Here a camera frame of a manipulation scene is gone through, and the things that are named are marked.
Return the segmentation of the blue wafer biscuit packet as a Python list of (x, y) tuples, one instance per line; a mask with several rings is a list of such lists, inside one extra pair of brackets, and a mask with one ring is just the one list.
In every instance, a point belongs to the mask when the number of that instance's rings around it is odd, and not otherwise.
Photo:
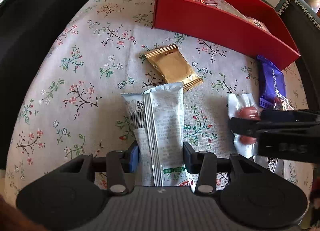
[(268, 59), (257, 56), (259, 104), (264, 109), (273, 109), (276, 98), (286, 98), (286, 88), (283, 73)]

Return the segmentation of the clear sausage snack packet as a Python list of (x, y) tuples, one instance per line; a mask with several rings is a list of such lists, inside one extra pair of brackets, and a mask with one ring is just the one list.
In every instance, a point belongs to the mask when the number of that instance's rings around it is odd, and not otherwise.
[(234, 134), (238, 154), (250, 158), (258, 154), (259, 137), (255, 133), (259, 109), (252, 94), (228, 95), (228, 126)]

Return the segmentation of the silver white wafer packet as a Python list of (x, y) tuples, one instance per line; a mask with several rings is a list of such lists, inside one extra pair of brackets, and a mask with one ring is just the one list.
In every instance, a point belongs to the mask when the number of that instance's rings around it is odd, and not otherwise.
[(194, 179), (183, 162), (183, 83), (122, 97), (140, 153), (136, 185), (194, 189)]

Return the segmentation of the gold foil snack packet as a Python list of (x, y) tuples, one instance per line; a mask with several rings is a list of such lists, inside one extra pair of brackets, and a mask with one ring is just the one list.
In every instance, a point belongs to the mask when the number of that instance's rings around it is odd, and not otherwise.
[(183, 82), (184, 92), (203, 83), (203, 79), (185, 60), (177, 45), (172, 44), (148, 51), (144, 56), (161, 74), (166, 83)]

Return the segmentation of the red white snack packet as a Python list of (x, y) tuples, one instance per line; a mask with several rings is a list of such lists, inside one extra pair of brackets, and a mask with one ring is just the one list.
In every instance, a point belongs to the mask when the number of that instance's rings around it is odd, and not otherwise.
[(246, 16), (244, 16), (241, 12), (239, 12), (236, 8), (234, 8), (231, 4), (229, 4), (225, 0), (205, 0), (204, 3), (209, 6), (216, 7), (222, 11), (226, 11), (244, 20), (247, 20)]

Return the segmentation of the steamed egg cake packet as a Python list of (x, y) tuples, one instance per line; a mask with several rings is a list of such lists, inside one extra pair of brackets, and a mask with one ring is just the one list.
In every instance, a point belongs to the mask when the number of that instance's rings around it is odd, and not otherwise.
[(246, 17), (246, 20), (248, 22), (250, 22), (251, 24), (255, 25), (256, 27), (270, 33), (270, 31), (268, 30), (268, 28), (266, 27), (266, 25), (263, 22), (255, 19), (255, 18), (251, 18), (251, 17)]

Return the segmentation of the floral tablecloth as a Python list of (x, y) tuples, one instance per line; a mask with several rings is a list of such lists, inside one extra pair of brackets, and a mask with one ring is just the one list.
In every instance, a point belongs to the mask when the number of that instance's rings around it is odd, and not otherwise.
[(104, 156), (134, 139), (123, 93), (163, 78), (144, 58), (176, 44), (203, 83), (184, 94), (183, 138), (218, 157), (234, 151), (229, 94), (259, 98), (256, 60), (223, 46), (152, 27), (155, 0), (89, 0), (57, 37), (17, 116), (4, 196), (82, 154)]

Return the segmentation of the red cardboard box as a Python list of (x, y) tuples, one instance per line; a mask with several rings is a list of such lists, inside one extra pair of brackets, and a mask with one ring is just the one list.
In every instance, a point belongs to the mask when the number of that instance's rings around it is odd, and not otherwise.
[(225, 0), (263, 30), (231, 13), (193, 0), (155, 0), (153, 26), (225, 46), (249, 57), (261, 55), (283, 70), (299, 56), (276, 10), (261, 0)]

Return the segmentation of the black glass coffee table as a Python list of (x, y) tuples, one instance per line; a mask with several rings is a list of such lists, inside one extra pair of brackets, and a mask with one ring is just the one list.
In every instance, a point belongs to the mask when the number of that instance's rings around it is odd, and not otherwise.
[(1, 7), (1, 169), (24, 96), (55, 37), (87, 0), (8, 0)]

